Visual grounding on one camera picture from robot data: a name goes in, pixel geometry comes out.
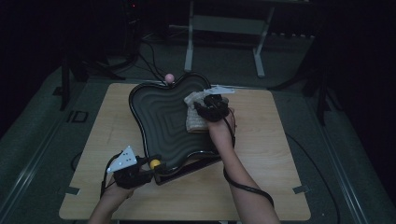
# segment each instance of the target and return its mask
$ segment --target hand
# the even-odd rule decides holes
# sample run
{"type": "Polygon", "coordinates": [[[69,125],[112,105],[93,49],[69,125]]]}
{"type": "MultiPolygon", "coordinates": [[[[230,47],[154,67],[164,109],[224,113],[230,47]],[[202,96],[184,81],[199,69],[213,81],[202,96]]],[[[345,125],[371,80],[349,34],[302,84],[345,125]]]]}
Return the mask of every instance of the hand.
{"type": "Polygon", "coordinates": [[[93,210],[88,223],[109,223],[112,214],[117,211],[126,199],[134,194],[135,189],[140,187],[123,189],[117,186],[114,181],[114,177],[112,176],[105,193],[93,210]]]}
{"type": "Polygon", "coordinates": [[[230,113],[226,117],[233,133],[230,133],[230,129],[223,119],[217,122],[206,121],[212,142],[215,144],[218,150],[233,148],[232,135],[235,133],[235,120],[233,117],[233,112],[233,108],[230,108],[230,113]]]}
{"type": "Polygon", "coordinates": [[[130,198],[134,194],[134,190],[137,188],[138,187],[132,189],[121,188],[117,186],[114,177],[111,176],[109,185],[106,188],[105,193],[101,198],[101,201],[106,202],[106,204],[109,205],[108,208],[113,210],[114,212],[126,199],[130,198]]]}

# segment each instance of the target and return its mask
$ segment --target cord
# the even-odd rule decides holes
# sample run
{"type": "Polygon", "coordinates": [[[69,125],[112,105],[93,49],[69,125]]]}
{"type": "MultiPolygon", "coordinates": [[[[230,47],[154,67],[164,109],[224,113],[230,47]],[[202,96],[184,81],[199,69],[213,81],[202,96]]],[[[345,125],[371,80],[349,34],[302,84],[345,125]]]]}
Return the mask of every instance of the cord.
{"type": "Polygon", "coordinates": [[[145,71],[148,71],[148,72],[151,72],[149,69],[147,69],[147,68],[144,68],[144,67],[142,67],[142,66],[139,66],[139,65],[134,65],[134,67],[136,67],[136,68],[140,68],[140,69],[143,69],[143,70],[145,70],[145,71]]]}
{"type": "Polygon", "coordinates": [[[327,184],[326,180],[324,179],[323,174],[321,173],[321,171],[319,170],[318,166],[315,164],[314,160],[309,156],[309,154],[306,152],[305,148],[295,139],[293,138],[290,134],[285,133],[285,135],[290,138],[294,143],[297,144],[297,146],[302,150],[302,152],[305,154],[305,156],[312,162],[312,164],[314,165],[315,169],[317,170],[320,178],[322,179],[327,191],[330,194],[330,197],[332,198],[332,202],[334,204],[334,208],[335,208],[335,212],[337,215],[337,223],[340,223],[340,209],[338,207],[338,204],[335,201],[334,195],[332,194],[332,191],[330,190],[329,185],[327,184]]]}
{"type": "Polygon", "coordinates": [[[155,66],[155,69],[159,69],[163,74],[167,74],[167,72],[163,71],[163,69],[159,68],[157,65],[155,65],[154,63],[148,62],[149,64],[152,64],[153,66],[155,66]]]}
{"type": "Polygon", "coordinates": [[[107,169],[108,169],[108,167],[110,166],[111,162],[113,162],[121,153],[122,153],[122,152],[120,152],[119,154],[113,156],[113,157],[110,159],[110,161],[108,161],[108,163],[107,163],[107,166],[106,166],[106,169],[105,169],[105,174],[104,174],[104,176],[103,176],[102,185],[101,185],[101,188],[100,188],[100,198],[102,198],[103,194],[105,193],[105,190],[106,190],[108,187],[110,187],[111,185],[113,185],[114,183],[116,183],[116,181],[114,181],[113,183],[111,183],[110,185],[108,185],[108,186],[106,187],[107,169]]]}
{"type": "MultiPolygon", "coordinates": [[[[230,108],[228,108],[228,109],[229,109],[230,113],[233,115],[233,111],[230,108]]],[[[223,118],[223,120],[227,124],[228,130],[230,131],[230,135],[231,135],[231,138],[233,139],[233,147],[234,147],[235,146],[235,133],[233,133],[233,129],[231,128],[231,125],[228,122],[228,120],[226,118],[223,118]]],[[[227,182],[230,183],[231,185],[233,185],[234,187],[236,187],[238,189],[243,189],[243,190],[246,190],[246,191],[249,191],[252,193],[260,194],[261,196],[264,196],[271,203],[272,206],[274,206],[274,200],[269,193],[267,193],[261,189],[255,189],[253,187],[249,187],[246,185],[236,183],[228,176],[225,168],[223,169],[223,174],[224,174],[224,177],[227,180],[227,182]]]]}
{"type": "Polygon", "coordinates": [[[112,186],[113,184],[115,184],[116,181],[113,181],[111,184],[107,185],[107,187],[105,187],[105,190],[107,190],[108,188],[110,188],[110,186],[112,186]]]}
{"type": "Polygon", "coordinates": [[[144,43],[144,44],[146,44],[146,45],[148,45],[150,47],[151,54],[152,54],[152,64],[153,64],[153,66],[155,68],[155,71],[157,72],[158,75],[160,75],[162,78],[164,78],[164,75],[160,71],[158,71],[158,67],[155,64],[155,51],[154,51],[154,48],[152,47],[152,45],[150,45],[150,43],[148,43],[148,42],[146,42],[144,40],[142,40],[142,43],[144,43]]]}
{"type": "Polygon", "coordinates": [[[151,34],[147,34],[145,36],[142,37],[143,40],[148,41],[148,42],[163,42],[166,41],[167,39],[171,39],[173,37],[176,37],[178,35],[183,35],[183,34],[187,34],[189,32],[189,28],[184,28],[181,31],[174,31],[174,32],[170,32],[168,36],[163,37],[161,35],[158,35],[156,33],[151,33],[151,34]]]}
{"type": "Polygon", "coordinates": [[[235,181],[231,180],[231,178],[228,176],[228,174],[225,171],[225,169],[223,169],[223,174],[224,174],[225,179],[228,181],[228,183],[230,183],[234,187],[239,188],[239,189],[243,189],[243,190],[255,193],[255,194],[260,194],[261,196],[264,196],[266,199],[268,199],[268,201],[274,207],[274,200],[273,200],[273,198],[271,197],[271,195],[269,193],[267,193],[267,192],[265,192],[265,191],[263,191],[261,189],[255,189],[255,188],[252,188],[252,187],[249,187],[249,186],[246,186],[246,185],[241,185],[241,184],[236,183],[235,181]]]}
{"type": "Polygon", "coordinates": [[[163,85],[166,86],[165,82],[163,81],[163,78],[161,77],[161,74],[156,74],[151,66],[149,65],[149,62],[145,59],[145,57],[143,57],[143,55],[141,53],[139,53],[140,58],[145,62],[145,64],[148,66],[149,71],[151,72],[152,75],[154,75],[155,78],[157,78],[157,80],[161,81],[161,83],[163,85]]]}
{"type": "Polygon", "coordinates": [[[125,58],[124,62],[117,63],[117,64],[112,64],[112,65],[106,66],[106,68],[111,70],[111,71],[119,70],[121,68],[127,67],[128,65],[130,65],[132,63],[135,63],[137,58],[138,58],[137,55],[135,55],[134,57],[128,56],[128,57],[125,58]]]}

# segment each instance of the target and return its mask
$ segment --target tripod leg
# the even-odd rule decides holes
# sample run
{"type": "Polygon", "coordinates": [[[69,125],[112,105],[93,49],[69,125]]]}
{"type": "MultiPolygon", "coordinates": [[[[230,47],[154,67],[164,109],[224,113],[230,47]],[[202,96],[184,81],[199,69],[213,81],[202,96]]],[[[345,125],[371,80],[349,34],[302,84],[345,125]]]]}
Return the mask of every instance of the tripod leg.
{"type": "Polygon", "coordinates": [[[62,61],[62,105],[61,111],[64,111],[70,100],[70,69],[67,61],[67,56],[64,56],[62,61]]]}

